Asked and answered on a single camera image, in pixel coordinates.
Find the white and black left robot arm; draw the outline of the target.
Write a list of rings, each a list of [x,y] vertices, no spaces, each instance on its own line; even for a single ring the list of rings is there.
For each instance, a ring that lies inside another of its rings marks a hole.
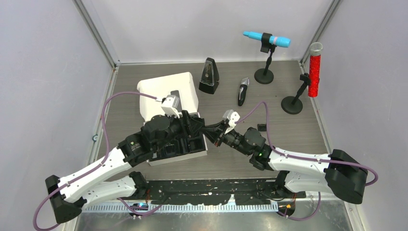
[[[178,138],[198,135],[204,119],[182,111],[180,118],[155,115],[140,131],[127,136],[107,156],[71,175],[49,176],[45,182],[50,203],[58,224],[79,216],[85,207],[97,200],[117,197],[142,199],[147,195],[148,183],[140,172],[115,181],[107,179],[153,157],[153,154]]]

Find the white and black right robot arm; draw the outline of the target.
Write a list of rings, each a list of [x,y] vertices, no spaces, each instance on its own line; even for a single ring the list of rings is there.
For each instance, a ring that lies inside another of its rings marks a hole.
[[[330,154],[305,154],[266,144],[266,138],[255,128],[242,135],[225,122],[200,128],[215,146],[226,144],[249,156],[259,170],[279,171],[275,193],[288,197],[303,191],[332,193],[337,198],[359,205],[368,176],[367,169],[342,150]]]

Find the white box with black tray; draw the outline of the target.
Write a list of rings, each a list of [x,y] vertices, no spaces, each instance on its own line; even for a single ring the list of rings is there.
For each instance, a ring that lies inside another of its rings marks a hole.
[[[186,110],[191,116],[199,117],[198,97],[190,72],[141,80],[137,84],[140,93],[156,96],[153,100],[140,97],[140,114],[144,122],[154,116],[181,115]],[[157,151],[147,163],[151,166],[168,164],[207,155],[204,135],[178,138]]]

